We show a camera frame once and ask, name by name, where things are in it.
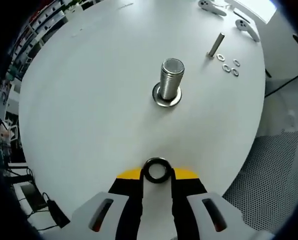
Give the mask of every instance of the metal cylinder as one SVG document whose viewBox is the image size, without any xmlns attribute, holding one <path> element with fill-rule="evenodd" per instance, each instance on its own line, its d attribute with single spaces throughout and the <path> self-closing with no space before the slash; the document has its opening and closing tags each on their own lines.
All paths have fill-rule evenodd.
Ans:
<svg viewBox="0 0 298 240">
<path fill-rule="evenodd" d="M 219 35 L 218 35 L 218 38 L 215 40 L 215 43 L 213 44 L 213 47 L 211 48 L 210 52 L 208 53 L 208 55 L 210 57 L 213 57 L 215 52 L 217 51 L 217 49 L 219 48 L 221 42 L 223 41 L 225 35 L 221 32 Z"/>
<path fill-rule="evenodd" d="M 184 65 L 180 60 L 169 58 L 163 61 L 159 90 L 159 95 L 163 100 L 171 101 L 177 96 L 183 73 Z"/>
</svg>

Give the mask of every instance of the rubber o-ring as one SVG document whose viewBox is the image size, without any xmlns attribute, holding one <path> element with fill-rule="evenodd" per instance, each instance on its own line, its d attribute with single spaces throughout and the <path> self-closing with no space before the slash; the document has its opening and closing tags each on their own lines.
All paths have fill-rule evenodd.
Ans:
<svg viewBox="0 0 298 240">
<path fill-rule="evenodd" d="M 164 168 L 165 168 L 165 173 L 162 177 L 160 178 L 154 178 L 150 175 L 149 173 L 149 169 L 152 165 L 154 164 L 159 164 L 159 165 L 162 165 Z M 168 161 L 166 161 L 165 159 L 161 158 L 161 157 L 153 157 L 151 159 L 149 159 L 143 166 L 143 174 L 145 176 L 145 178 L 151 182 L 151 183 L 154 183 L 154 184 L 161 184 L 161 183 L 164 183 L 166 180 L 169 179 L 170 175 L 171 175 L 171 165 L 169 164 Z"/>
</svg>

